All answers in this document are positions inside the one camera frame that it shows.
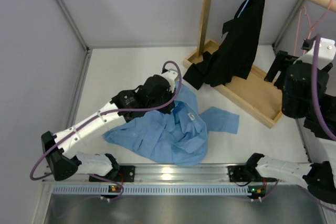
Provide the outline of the light blue shirt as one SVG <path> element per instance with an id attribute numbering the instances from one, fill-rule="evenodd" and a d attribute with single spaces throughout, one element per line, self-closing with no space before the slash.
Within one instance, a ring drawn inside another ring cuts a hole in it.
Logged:
<path id="1" fill-rule="evenodd" d="M 214 106 L 199 113 L 196 95 L 185 85 L 174 102 L 171 113 L 147 112 L 104 133 L 104 140 L 157 163 L 192 166 L 205 157 L 209 132 L 238 132 L 238 114 Z"/>

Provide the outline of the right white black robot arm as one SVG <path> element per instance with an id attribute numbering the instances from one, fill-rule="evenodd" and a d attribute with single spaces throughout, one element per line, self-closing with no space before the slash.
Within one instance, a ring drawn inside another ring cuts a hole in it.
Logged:
<path id="1" fill-rule="evenodd" d="M 280 72 L 275 86 L 282 91 L 283 114 L 304 120 L 304 127 L 322 144 L 327 159 L 321 163 L 299 164 L 254 153 L 243 169 L 249 182 L 262 178 L 291 182 L 317 199 L 335 204 L 335 97 L 326 93 L 332 67 L 331 60 L 320 66 L 316 55 L 308 60 L 276 56 L 266 80 L 272 80 Z"/>

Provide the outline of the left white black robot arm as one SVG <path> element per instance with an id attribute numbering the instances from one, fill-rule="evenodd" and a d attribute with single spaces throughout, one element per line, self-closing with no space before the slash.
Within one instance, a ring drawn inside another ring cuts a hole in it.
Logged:
<path id="1" fill-rule="evenodd" d="M 56 181 L 88 174 L 91 182 L 114 181 L 120 166 L 113 155 L 87 154 L 82 149 L 105 132 L 146 116 L 151 109 L 168 114 L 174 108 L 175 72 L 155 74 L 143 85 L 114 96 L 98 112 L 70 128 L 41 136 L 43 152 Z"/>

